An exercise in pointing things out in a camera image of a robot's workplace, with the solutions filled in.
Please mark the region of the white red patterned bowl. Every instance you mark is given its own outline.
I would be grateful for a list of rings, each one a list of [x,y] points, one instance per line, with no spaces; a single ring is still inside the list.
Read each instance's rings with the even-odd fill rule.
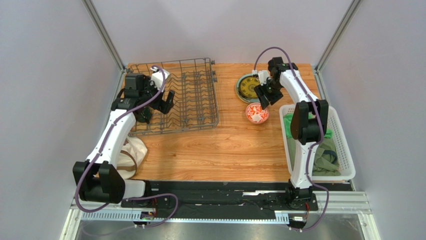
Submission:
[[[260,103],[251,103],[245,109],[247,119],[253,124],[263,124],[270,116],[268,109],[262,109]]]

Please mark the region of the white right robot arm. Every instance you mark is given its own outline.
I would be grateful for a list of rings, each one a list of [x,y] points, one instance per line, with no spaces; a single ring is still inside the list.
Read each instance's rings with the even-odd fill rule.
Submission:
[[[294,63],[284,63],[281,57],[270,60],[267,70],[253,69],[252,75],[260,82],[254,91],[262,109],[280,100],[282,89],[287,90],[295,104],[290,124],[296,145],[294,166],[284,202],[288,208],[297,210],[313,199],[314,158],[327,131],[329,104],[309,90]]]

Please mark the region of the olive green garment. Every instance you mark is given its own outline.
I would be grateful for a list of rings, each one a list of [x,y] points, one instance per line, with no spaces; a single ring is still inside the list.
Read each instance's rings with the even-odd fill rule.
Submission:
[[[317,148],[313,164],[313,176],[340,176],[338,160],[333,134],[327,133],[323,142]]]

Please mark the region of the beige canvas bag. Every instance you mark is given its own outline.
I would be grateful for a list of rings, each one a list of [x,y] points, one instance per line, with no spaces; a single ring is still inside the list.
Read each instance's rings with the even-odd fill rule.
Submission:
[[[124,180],[131,179],[136,175],[147,152],[146,145],[138,137],[128,136],[125,139],[116,166],[116,170]]]

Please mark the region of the right aluminium frame post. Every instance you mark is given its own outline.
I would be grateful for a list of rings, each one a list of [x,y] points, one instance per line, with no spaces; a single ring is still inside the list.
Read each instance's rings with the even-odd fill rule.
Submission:
[[[332,35],[327,47],[325,48],[323,54],[321,55],[315,70],[317,72],[321,72],[325,65],[327,64],[327,61],[331,57],[335,47],[338,45],[341,37],[345,33],[346,29],[348,28],[350,22],[352,21],[353,17],[355,16],[356,12],[358,11],[359,7],[363,3],[363,0],[352,0],[350,5],[348,6],[345,14],[343,15],[339,25],[337,26],[334,34]]]

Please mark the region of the light blue flower plate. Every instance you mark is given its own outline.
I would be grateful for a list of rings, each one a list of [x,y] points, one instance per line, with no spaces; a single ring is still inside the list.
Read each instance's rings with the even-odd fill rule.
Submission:
[[[241,101],[243,101],[244,103],[247,103],[247,104],[260,103],[260,101],[259,101],[258,97],[257,97],[257,98],[253,98],[253,99],[251,99],[251,98],[246,98],[246,97],[244,97],[244,96],[241,94],[241,92],[240,92],[239,85],[240,85],[241,80],[242,80],[244,77],[249,77],[249,76],[253,77],[253,75],[252,75],[252,74],[245,74],[245,75],[243,75],[242,77],[240,77],[240,78],[239,78],[239,80],[236,82],[236,84],[235,84],[235,91],[236,91],[236,94],[237,94],[238,98],[239,98]]]

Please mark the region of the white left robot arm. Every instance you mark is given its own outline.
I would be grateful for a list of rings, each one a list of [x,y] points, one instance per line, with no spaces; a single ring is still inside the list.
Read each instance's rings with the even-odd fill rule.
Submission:
[[[169,91],[163,99],[170,73],[154,67],[151,75],[128,73],[111,105],[107,126],[94,150],[84,161],[77,161],[72,173],[76,183],[76,202],[118,204],[122,200],[143,197],[146,183],[143,180],[125,179],[118,172],[118,160],[130,130],[144,116],[148,108],[167,114],[174,106],[175,92]]]

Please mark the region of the yellow black patterned plate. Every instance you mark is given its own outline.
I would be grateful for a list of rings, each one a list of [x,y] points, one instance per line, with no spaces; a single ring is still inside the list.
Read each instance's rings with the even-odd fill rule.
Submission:
[[[257,98],[257,94],[255,92],[255,87],[260,85],[260,82],[257,78],[253,76],[244,77],[239,84],[239,91],[243,97],[248,99]]]

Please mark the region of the left aluminium frame post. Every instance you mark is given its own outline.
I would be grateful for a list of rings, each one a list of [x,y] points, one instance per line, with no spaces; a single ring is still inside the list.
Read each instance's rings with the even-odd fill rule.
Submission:
[[[97,11],[97,8],[92,0],[82,0],[83,5],[85,6],[92,22],[94,23],[96,29],[98,30],[100,37],[102,38],[109,54],[111,55],[113,61],[117,68],[124,73],[126,71],[126,66],[122,58],[119,55],[117,48],[115,47],[112,38],[110,37],[107,28],[105,27],[100,14]]]

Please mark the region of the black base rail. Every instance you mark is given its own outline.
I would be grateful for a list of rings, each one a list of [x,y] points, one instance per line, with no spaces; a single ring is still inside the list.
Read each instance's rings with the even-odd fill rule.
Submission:
[[[291,203],[286,182],[150,181],[150,200],[123,200],[123,209],[156,211],[157,219],[274,220],[277,211],[319,210],[316,195]]]

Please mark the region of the bright green cloth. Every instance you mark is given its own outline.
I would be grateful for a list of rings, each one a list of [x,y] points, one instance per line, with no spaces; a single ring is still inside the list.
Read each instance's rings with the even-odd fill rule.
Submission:
[[[292,134],[291,134],[291,122],[292,122],[293,116],[294,116],[293,113],[288,113],[283,117],[286,139],[292,139],[293,138]],[[326,133],[324,134],[324,138],[325,139],[331,139],[332,137],[333,137],[333,131],[328,128],[326,130]]]

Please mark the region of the white plastic basket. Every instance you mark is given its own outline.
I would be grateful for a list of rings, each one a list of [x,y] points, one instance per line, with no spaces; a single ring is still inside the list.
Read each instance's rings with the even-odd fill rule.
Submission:
[[[293,173],[293,165],[291,164],[290,147],[285,130],[284,116],[292,114],[295,110],[294,104],[282,105],[279,109],[280,123],[282,129],[282,137],[284,142],[285,156],[288,172]],[[353,159],[346,141],[346,137],[340,123],[340,119],[336,110],[330,106],[327,117],[327,129],[332,131],[332,140],[336,147],[337,162],[339,163],[340,175],[338,176],[313,176],[314,182],[345,182],[353,179],[356,175]]]

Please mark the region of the aluminium frame post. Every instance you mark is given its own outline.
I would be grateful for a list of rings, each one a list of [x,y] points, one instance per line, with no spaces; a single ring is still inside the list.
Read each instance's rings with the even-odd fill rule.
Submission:
[[[83,5],[85,6],[92,22],[94,23],[96,29],[98,30],[100,37],[102,38],[109,54],[111,55],[113,61],[117,68],[124,73],[126,71],[126,66],[122,58],[119,55],[117,48],[115,47],[112,38],[110,37],[107,28],[105,27],[100,14],[97,11],[97,8],[92,0],[82,0]]]
[[[317,72],[321,72],[325,65],[327,64],[327,61],[331,57],[335,47],[338,45],[341,37],[345,33],[346,29],[348,28],[350,22],[352,21],[353,17],[355,16],[356,12],[358,11],[359,7],[363,3],[363,0],[352,0],[350,5],[348,6],[345,14],[343,15],[339,25],[337,26],[334,34],[332,35],[327,47],[325,48],[323,54],[321,55],[315,70]]]

